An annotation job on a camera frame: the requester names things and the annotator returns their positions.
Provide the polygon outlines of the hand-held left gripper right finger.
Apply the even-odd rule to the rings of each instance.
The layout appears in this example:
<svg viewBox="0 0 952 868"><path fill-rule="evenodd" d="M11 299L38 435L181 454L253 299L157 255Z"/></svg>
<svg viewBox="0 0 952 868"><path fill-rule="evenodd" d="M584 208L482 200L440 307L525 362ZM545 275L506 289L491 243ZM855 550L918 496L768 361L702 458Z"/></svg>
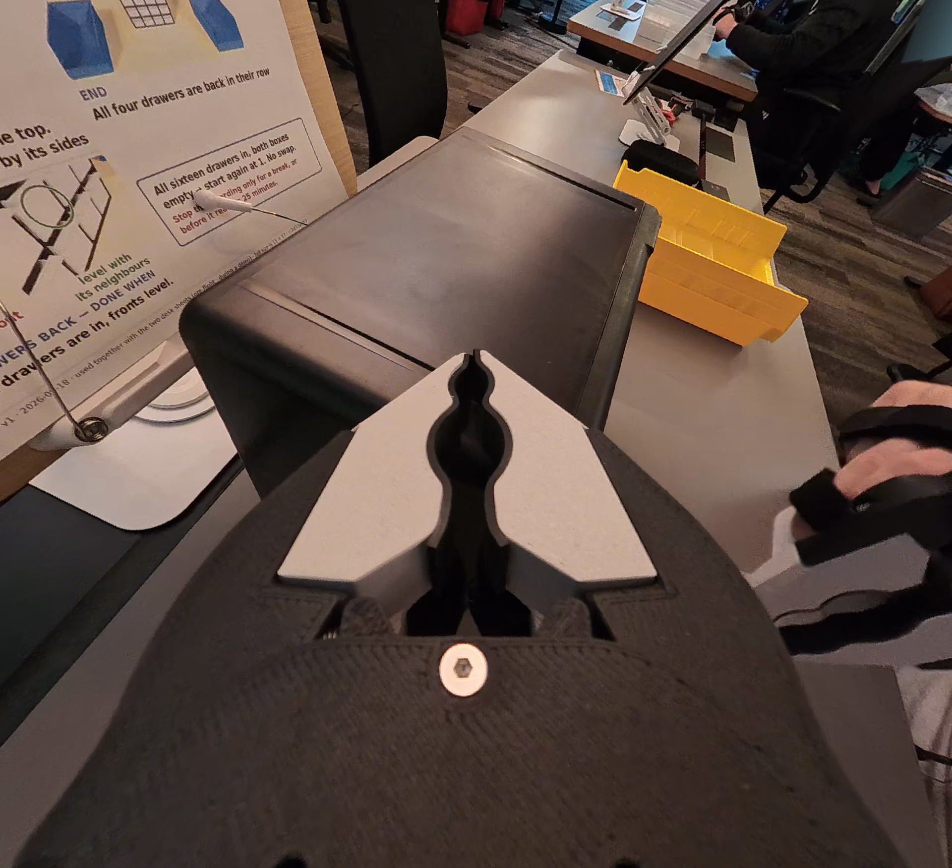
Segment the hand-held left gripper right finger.
<svg viewBox="0 0 952 868"><path fill-rule="evenodd" d="M474 353L488 415L504 433L487 520L508 550L506 589L531 611L653 583L658 572L589 429L510 367Z"/></svg>

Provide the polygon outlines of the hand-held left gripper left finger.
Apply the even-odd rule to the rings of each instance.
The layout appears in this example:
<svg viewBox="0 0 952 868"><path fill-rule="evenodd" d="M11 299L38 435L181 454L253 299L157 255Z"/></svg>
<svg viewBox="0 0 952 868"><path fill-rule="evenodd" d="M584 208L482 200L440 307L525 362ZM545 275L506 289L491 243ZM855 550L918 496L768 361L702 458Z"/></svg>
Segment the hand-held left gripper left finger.
<svg viewBox="0 0 952 868"><path fill-rule="evenodd" d="M445 521L445 478L431 439L458 405L451 357L356 425L276 576L283 584L406 611L430 589L427 550Z"/></svg>

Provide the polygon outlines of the black drawer cabinet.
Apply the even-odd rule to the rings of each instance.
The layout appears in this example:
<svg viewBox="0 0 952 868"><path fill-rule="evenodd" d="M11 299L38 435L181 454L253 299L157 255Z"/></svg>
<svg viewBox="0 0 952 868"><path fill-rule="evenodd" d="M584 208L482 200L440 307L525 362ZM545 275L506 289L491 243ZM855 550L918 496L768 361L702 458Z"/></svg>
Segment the black drawer cabinet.
<svg viewBox="0 0 952 868"><path fill-rule="evenodd" d="M461 128L184 307L259 498L453 356L602 431L660 212Z"/></svg>

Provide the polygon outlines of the person's right hand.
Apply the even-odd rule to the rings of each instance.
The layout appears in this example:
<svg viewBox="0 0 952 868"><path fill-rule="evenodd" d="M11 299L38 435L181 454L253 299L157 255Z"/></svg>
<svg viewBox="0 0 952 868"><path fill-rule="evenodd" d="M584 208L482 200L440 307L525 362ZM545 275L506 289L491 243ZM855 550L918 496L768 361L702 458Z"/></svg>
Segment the person's right hand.
<svg viewBox="0 0 952 868"><path fill-rule="evenodd" d="M890 386L872 407L933 405L949 411L951 386L917 381ZM909 439L859 439L844 447L843 464L835 476L839 492L854 500L868 489L904 476L943 476L951 471L951 452L925 447Z"/></svg>

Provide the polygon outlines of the person's grey clothing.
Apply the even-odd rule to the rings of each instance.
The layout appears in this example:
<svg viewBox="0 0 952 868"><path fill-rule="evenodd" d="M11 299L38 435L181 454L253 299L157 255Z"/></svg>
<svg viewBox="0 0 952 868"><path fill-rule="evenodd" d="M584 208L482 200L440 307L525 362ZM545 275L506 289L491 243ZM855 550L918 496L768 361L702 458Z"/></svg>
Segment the person's grey clothing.
<svg viewBox="0 0 952 868"><path fill-rule="evenodd" d="M898 688L937 827L951 824L951 671L905 667Z"/></svg>

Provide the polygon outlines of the white poster stand base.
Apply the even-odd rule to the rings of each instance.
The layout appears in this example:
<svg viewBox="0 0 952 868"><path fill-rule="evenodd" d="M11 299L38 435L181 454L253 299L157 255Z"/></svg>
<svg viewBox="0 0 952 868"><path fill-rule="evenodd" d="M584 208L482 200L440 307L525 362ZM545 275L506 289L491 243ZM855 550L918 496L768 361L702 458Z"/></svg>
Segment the white poster stand base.
<svg viewBox="0 0 952 868"><path fill-rule="evenodd" d="M80 445L62 419L31 442L64 450L30 482L67 505L131 531L180 515L236 457L236 448L180 336L165 341L76 410L106 435Z"/></svg>

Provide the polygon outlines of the yellow plastic bin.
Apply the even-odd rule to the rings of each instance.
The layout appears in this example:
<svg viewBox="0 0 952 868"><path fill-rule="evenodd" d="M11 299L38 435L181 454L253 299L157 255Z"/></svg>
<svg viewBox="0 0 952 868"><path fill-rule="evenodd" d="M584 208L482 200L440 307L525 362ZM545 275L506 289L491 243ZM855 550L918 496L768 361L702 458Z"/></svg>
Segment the yellow plastic bin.
<svg viewBox="0 0 952 868"><path fill-rule="evenodd" d="M807 299L773 268L786 226L627 161L614 187L660 215L640 303L738 347L775 342L802 316Z"/></svg>

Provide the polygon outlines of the black zip case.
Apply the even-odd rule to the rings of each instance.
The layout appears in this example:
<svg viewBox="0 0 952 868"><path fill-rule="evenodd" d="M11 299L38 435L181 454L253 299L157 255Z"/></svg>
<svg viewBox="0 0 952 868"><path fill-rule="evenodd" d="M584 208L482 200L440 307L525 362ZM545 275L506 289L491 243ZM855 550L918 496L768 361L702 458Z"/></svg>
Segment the black zip case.
<svg viewBox="0 0 952 868"><path fill-rule="evenodd" d="M623 163L633 172L655 172L690 187L698 187L701 183L697 161L651 140L634 140L625 148Z"/></svg>

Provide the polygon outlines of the black hammer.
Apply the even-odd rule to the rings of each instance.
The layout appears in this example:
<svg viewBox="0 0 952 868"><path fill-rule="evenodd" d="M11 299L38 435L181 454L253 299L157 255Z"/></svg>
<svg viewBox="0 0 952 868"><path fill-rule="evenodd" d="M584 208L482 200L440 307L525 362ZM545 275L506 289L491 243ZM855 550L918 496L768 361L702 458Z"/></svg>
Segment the black hammer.
<svg viewBox="0 0 952 868"><path fill-rule="evenodd" d="M733 164L735 162L733 136L713 126L716 110L707 103L694 101L691 113L699 120L696 187L708 195L730 201L728 188L708 178L708 161L713 157Z"/></svg>

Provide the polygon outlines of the grey waste bin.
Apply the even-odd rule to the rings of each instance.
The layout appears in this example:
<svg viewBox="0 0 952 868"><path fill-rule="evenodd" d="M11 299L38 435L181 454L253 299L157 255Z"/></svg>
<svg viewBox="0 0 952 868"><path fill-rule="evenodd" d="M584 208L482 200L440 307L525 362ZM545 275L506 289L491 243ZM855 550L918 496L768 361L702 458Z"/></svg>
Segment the grey waste bin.
<svg viewBox="0 0 952 868"><path fill-rule="evenodd" d="M870 217L879 228L921 242L950 220L950 174L932 168L911 173L887 192Z"/></svg>

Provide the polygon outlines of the white tablet stand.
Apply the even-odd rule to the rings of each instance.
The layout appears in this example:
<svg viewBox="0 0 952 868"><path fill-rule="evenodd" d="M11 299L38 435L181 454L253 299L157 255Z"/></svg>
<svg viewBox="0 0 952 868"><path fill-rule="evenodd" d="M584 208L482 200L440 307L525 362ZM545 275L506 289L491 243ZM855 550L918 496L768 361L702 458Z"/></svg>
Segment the white tablet stand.
<svg viewBox="0 0 952 868"><path fill-rule="evenodd" d="M618 138L625 148L636 141L647 141L680 152L681 142L672 134L673 121L668 118L670 111L650 89L640 91L630 103L634 116L625 122Z"/></svg>

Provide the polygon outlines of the wooden poster board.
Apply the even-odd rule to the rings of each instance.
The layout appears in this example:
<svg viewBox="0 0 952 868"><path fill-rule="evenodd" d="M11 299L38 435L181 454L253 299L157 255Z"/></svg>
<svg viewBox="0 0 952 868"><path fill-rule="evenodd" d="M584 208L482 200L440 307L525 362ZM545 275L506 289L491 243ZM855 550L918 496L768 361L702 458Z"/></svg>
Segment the wooden poster board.
<svg viewBox="0 0 952 868"><path fill-rule="evenodd" d="M303 85L347 196L358 193L358 180L327 64L306 0L278 0Z"/></svg>

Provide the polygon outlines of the wooden edged desk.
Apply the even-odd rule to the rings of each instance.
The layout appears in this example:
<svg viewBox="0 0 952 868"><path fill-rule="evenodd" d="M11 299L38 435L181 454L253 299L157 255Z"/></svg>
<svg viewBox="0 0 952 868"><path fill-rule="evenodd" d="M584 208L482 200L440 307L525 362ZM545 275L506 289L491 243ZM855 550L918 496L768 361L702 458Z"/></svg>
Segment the wooden edged desk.
<svg viewBox="0 0 952 868"><path fill-rule="evenodd" d="M654 38L660 29L650 23L649 35L642 34L645 1L625 0L627 15L609 11L611 2L596 0L571 16L567 32L579 37L578 55L630 74L651 64L662 51L662 43ZM703 87L704 96L726 96L742 103L753 101L757 94L753 70L722 42L697 57L680 53L667 63L658 83L683 93L687 93L687 84L693 83Z"/></svg>

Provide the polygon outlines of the black office chair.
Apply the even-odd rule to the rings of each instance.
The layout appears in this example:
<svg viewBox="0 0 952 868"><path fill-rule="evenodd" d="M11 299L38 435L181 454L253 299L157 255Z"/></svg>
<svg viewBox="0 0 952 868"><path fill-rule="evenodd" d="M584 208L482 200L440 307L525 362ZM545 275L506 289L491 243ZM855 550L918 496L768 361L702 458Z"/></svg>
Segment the black office chair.
<svg viewBox="0 0 952 868"><path fill-rule="evenodd" d="M888 60L874 73L864 74L838 106L804 91L790 90L797 113L808 115L805 138L793 153L779 161L781 183L763 206L768 215L780 200L799 205L814 201L825 189L849 151L876 125L948 65L948 60L908 62Z"/></svg>

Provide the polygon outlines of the printed instruction poster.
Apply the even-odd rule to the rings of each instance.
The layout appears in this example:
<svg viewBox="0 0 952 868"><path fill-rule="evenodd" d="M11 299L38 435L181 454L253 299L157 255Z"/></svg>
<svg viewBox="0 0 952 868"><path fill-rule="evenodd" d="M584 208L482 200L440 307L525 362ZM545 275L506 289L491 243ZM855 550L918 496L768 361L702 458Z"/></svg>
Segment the printed instruction poster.
<svg viewBox="0 0 952 868"><path fill-rule="evenodd" d="M2 0L2 458L345 191L278 0ZM54 385L56 392L51 392Z"/></svg>

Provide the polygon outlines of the black tablet screen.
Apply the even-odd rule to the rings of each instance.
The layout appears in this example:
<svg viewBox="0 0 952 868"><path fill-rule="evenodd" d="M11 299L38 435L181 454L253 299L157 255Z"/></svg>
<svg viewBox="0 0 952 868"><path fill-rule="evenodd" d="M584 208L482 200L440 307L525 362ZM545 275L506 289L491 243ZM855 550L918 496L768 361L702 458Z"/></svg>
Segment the black tablet screen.
<svg viewBox="0 0 952 868"><path fill-rule="evenodd" d="M731 17L737 24L747 21L753 13L754 0L707 0L687 21L682 29L672 35L662 46L652 61L638 74L631 74L622 89L624 104L630 104L642 91L646 90L660 75L660 72L689 44L699 33L708 29L711 34L721 19Z"/></svg>

